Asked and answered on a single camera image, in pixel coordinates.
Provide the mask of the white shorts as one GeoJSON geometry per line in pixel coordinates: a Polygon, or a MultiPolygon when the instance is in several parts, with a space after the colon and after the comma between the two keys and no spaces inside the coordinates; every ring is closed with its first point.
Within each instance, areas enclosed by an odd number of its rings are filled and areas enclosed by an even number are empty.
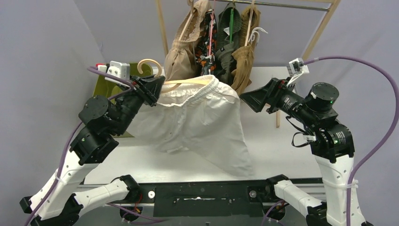
{"type": "MultiPolygon", "coordinates": [[[[128,133],[160,152],[192,151],[233,176],[251,176],[237,92],[213,75],[194,79],[211,82],[161,92],[154,107],[140,108],[128,133]]],[[[173,86],[163,84],[161,91],[173,86]]]]}

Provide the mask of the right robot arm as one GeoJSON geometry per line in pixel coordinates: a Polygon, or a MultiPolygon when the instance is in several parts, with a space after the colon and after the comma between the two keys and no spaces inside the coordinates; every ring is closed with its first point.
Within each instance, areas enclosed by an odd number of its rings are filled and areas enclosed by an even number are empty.
{"type": "Polygon", "coordinates": [[[267,179],[265,196],[284,200],[299,211],[309,226],[367,226],[357,198],[357,182],[350,179],[354,165],[354,143],[350,130],[337,119],[333,104],[339,97],[336,87],[315,83],[306,97],[297,95],[288,80],[271,79],[264,87],[240,95],[254,112],[282,111],[288,119],[303,124],[297,132],[319,166],[326,200],[307,194],[284,175],[267,179]]]}

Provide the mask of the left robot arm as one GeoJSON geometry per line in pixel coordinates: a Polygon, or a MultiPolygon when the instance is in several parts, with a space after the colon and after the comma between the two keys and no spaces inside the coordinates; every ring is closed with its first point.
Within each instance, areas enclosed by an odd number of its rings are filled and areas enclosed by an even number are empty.
{"type": "Polygon", "coordinates": [[[114,97],[96,95],[86,101],[58,169],[40,191],[20,201],[29,214],[27,225],[71,226],[93,209],[140,196],[131,175],[84,192],[76,188],[118,146],[114,137],[126,132],[141,106],[156,105],[164,82],[164,76],[135,77],[127,83],[127,90],[114,97]]]}

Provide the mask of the olive green plastic basket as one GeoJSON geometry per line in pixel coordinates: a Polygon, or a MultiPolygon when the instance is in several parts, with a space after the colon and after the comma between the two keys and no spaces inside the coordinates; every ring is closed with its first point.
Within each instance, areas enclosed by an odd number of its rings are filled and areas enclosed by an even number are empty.
{"type": "MultiPolygon", "coordinates": [[[[142,73],[138,71],[137,65],[138,62],[134,63],[129,63],[130,64],[130,76],[138,76],[138,77],[146,77],[153,75],[154,73],[156,74],[158,72],[158,69],[153,69],[149,64],[144,63],[142,65],[142,73]]],[[[105,97],[111,97],[116,94],[119,94],[122,92],[122,89],[120,89],[116,83],[112,81],[108,81],[105,79],[105,77],[98,75],[96,86],[93,92],[93,95],[101,95],[105,97]]]]}

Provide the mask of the wooden hanger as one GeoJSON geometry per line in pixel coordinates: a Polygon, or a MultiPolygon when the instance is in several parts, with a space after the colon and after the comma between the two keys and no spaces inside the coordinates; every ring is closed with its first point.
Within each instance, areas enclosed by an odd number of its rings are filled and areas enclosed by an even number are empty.
{"type": "MultiPolygon", "coordinates": [[[[155,75],[155,77],[160,77],[162,75],[162,66],[160,63],[158,63],[157,61],[153,60],[153,59],[142,59],[137,63],[137,70],[140,74],[143,73],[142,70],[142,65],[145,63],[152,63],[155,64],[155,66],[158,69],[157,74],[155,75]]],[[[203,85],[206,86],[211,82],[211,80],[199,80],[199,79],[187,79],[187,80],[174,80],[174,81],[166,81],[164,82],[164,85],[174,85],[173,87],[170,87],[166,90],[163,90],[162,93],[167,93],[170,92],[174,89],[176,89],[177,87],[179,87],[179,85],[181,84],[197,84],[197,85],[203,85]]]]}

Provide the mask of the camouflage patterned shorts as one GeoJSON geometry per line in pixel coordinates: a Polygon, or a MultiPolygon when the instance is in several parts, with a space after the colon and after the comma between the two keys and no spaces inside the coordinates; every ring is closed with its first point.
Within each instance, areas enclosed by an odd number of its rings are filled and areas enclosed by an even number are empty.
{"type": "Polygon", "coordinates": [[[208,42],[209,42],[209,28],[211,20],[212,9],[205,13],[204,20],[201,22],[201,26],[204,28],[201,33],[201,37],[197,46],[195,47],[195,57],[196,63],[198,65],[199,76],[213,74],[216,69],[216,59],[215,59],[215,48],[217,39],[217,24],[216,19],[214,19],[213,27],[213,40],[212,40],[212,55],[208,56],[208,42]]]}

